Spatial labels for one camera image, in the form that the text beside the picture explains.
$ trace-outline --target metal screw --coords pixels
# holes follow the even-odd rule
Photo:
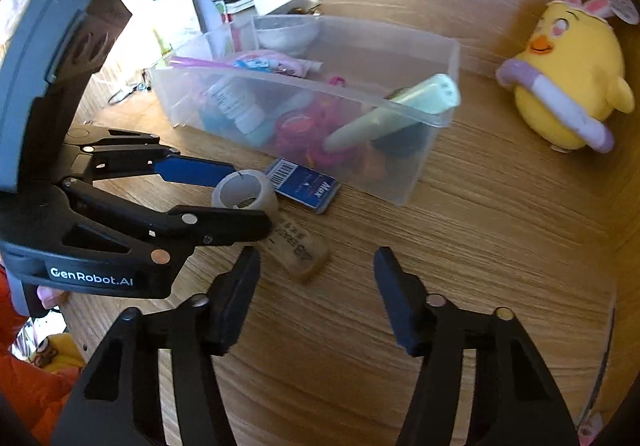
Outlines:
[[[504,321],[513,320],[513,317],[515,316],[513,311],[506,307],[498,307],[495,311],[495,315]]]
[[[209,303],[209,298],[206,294],[194,294],[189,298],[189,301],[194,307],[202,307]]]
[[[196,217],[196,215],[194,215],[193,213],[185,213],[182,216],[182,222],[184,222],[185,224],[196,224],[198,222],[198,217]]]
[[[447,299],[441,294],[430,294],[427,296],[427,303],[432,307],[442,307]]]
[[[140,309],[138,309],[137,307],[129,307],[127,309],[124,309],[120,317],[123,320],[130,321],[140,314],[142,314],[142,312],[140,312]]]
[[[171,260],[171,255],[164,249],[154,249],[151,251],[151,259],[154,263],[164,266],[164,264],[168,264],[169,260]]]

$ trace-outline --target orange beak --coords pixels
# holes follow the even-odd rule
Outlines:
[[[529,52],[532,54],[549,54],[553,52],[554,45],[546,37],[546,34],[541,34],[537,38],[534,38],[529,44]]]

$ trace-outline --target plush toy eye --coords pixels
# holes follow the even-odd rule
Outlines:
[[[551,28],[551,36],[553,38],[560,38],[569,29],[569,22],[564,18],[558,18],[554,22],[554,26]]]

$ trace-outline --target white bottle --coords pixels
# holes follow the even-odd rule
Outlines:
[[[250,134],[262,124],[266,115],[257,104],[255,95],[242,79],[221,78],[207,91],[220,111],[233,119],[243,134]]]

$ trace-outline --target barcode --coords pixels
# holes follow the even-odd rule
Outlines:
[[[273,184],[273,187],[278,189],[280,186],[282,186],[284,184],[284,181],[291,177],[291,174],[296,171],[297,167],[297,164],[281,160],[276,166],[273,167],[273,169],[271,169],[268,175],[271,184]]]

